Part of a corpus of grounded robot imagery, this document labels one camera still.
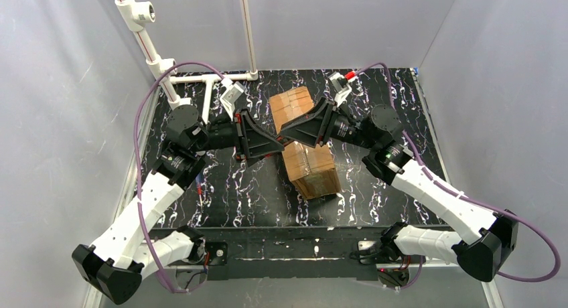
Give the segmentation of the brown cardboard express box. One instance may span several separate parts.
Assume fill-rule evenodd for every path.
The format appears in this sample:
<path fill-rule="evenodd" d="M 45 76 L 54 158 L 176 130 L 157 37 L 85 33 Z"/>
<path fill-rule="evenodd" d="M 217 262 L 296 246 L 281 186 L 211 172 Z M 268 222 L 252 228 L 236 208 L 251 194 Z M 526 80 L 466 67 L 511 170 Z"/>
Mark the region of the brown cardboard express box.
<path fill-rule="evenodd" d="M 303 117 L 314 106 L 305 86 L 270 97 L 269 107 L 277 133 L 286 123 Z M 282 139 L 285 145 L 282 157 L 288 179 L 305 200 L 335 195 L 342 190 L 329 146 L 313 142 L 311 137 L 303 134 L 298 139 Z"/>

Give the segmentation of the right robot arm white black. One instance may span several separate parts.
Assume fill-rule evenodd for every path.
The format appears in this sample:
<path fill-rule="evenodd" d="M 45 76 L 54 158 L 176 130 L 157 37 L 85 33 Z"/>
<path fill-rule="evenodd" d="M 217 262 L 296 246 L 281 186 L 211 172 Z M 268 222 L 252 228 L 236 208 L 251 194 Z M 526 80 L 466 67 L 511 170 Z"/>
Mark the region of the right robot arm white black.
<path fill-rule="evenodd" d="M 306 113 L 283 124 L 279 139 L 309 147 L 337 139 L 367 149 L 368 155 L 362 161 L 375 178 L 411 196 L 449 225 L 449 230 L 444 231 L 397 222 L 382 232 L 373 249 L 361 252 L 362 259 L 427 256 L 457 264 L 479 281 L 491 281 L 514 250 L 517 223 L 466 202 L 462 192 L 418 162 L 400 142 L 402 133 L 398 114 L 389 105 L 377 105 L 358 120 L 323 98 Z"/>

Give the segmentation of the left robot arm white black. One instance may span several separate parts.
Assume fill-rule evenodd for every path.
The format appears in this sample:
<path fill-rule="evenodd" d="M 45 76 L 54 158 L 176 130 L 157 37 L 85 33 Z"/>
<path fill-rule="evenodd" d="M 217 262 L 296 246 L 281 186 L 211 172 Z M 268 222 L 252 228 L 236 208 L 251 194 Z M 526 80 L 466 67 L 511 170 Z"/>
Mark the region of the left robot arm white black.
<path fill-rule="evenodd" d="M 159 240 L 149 232 L 195 182 L 208 151 L 232 147 L 236 160 L 252 165 L 284 150 L 247 108 L 206 124 L 196 107 L 181 105 L 169 115 L 165 134 L 157 161 L 137 181 L 134 199 L 103 234 L 72 253 L 82 278 L 117 305 L 128 301 L 148 276 L 163 276 L 171 263 L 185 261 L 207 272 L 206 239 L 196 229 L 180 227 Z"/>

